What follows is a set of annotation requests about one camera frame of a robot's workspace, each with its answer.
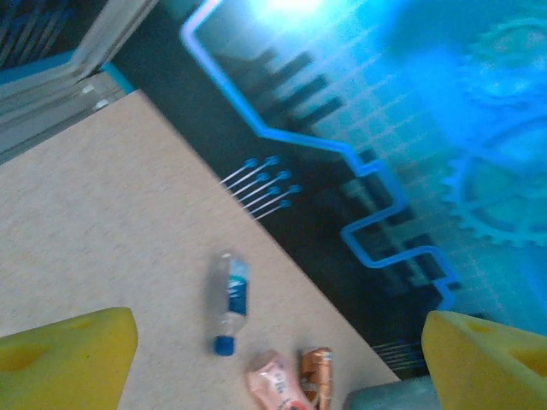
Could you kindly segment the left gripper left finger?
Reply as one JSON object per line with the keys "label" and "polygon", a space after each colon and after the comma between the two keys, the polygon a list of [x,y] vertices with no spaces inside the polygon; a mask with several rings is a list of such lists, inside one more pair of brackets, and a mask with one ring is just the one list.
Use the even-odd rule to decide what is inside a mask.
{"label": "left gripper left finger", "polygon": [[138,346],[128,307],[1,339],[3,409],[116,409]]}

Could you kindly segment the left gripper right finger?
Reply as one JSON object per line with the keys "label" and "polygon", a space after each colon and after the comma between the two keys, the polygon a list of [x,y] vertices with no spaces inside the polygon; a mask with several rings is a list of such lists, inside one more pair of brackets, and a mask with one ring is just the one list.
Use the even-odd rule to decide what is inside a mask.
{"label": "left gripper right finger", "polygon": [[421,347],[443,409],[545,409],[546,337],[431,311]]}

